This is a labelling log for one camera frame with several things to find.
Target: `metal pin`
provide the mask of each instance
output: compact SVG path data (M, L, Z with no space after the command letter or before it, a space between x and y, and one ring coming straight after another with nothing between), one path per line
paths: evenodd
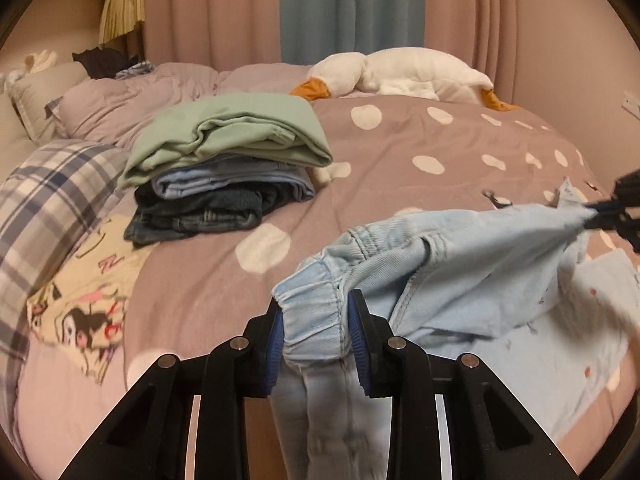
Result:
M386 344L388 344L389 346L391 346L391 348L395 350L402 350L406 346L406 341L404 340L404 338L395 335L393 337L390 337L386 341Z
M460 360L462 361L462 364L468 368L476 368L480 364L478 356L473 354L464 354Z
M161 368L171 368L175 365L175 356L164 354L158 359L158 366Z
M244 350L249 346L249 340L239 335L229 342L229 346L231 346L231 348L233 348L234 350Z

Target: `light blue fabric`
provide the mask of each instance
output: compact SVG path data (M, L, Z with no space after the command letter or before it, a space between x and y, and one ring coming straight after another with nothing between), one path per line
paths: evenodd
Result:
M283 62L424 46L425 0L280 0Z
M304 168L234 153L223 153L194 166L170 170L151 180L156 195L169 200L241 182L291 184L292 196L297 202L311 200L316 195Z
M300 462L283 445L290 480L385 477L390 404L364 397L352 365L354 288L427 352L478 354L557 442L619 365L640 313L623 251L582 263L594 212L573 202L566 183L558 209L424 212L355 228L279 283L287 380L272 404L283 443L307 449Z

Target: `dark blue jeans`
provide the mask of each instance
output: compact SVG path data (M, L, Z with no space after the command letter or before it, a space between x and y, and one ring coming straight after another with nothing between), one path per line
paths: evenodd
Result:
M252 229L262 217L292 199L290 184L245 182L176 200L156 195L151 183L135 192L138 210L124 239L143 246L183 240L199 233Z

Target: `wall outlet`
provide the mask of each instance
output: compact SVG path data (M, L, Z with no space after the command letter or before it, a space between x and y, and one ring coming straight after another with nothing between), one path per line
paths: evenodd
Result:
M622 99L622 107L633 117L640 119L640 99L635 95L625 92L625 97Z

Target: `pink curtain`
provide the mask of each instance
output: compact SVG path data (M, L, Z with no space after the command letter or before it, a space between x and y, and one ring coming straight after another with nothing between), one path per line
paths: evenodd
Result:
M510 102L516 67L516 0L426 0L424 44L485 72Z
M230 70L280 60L278 0L145 0L145 51Z

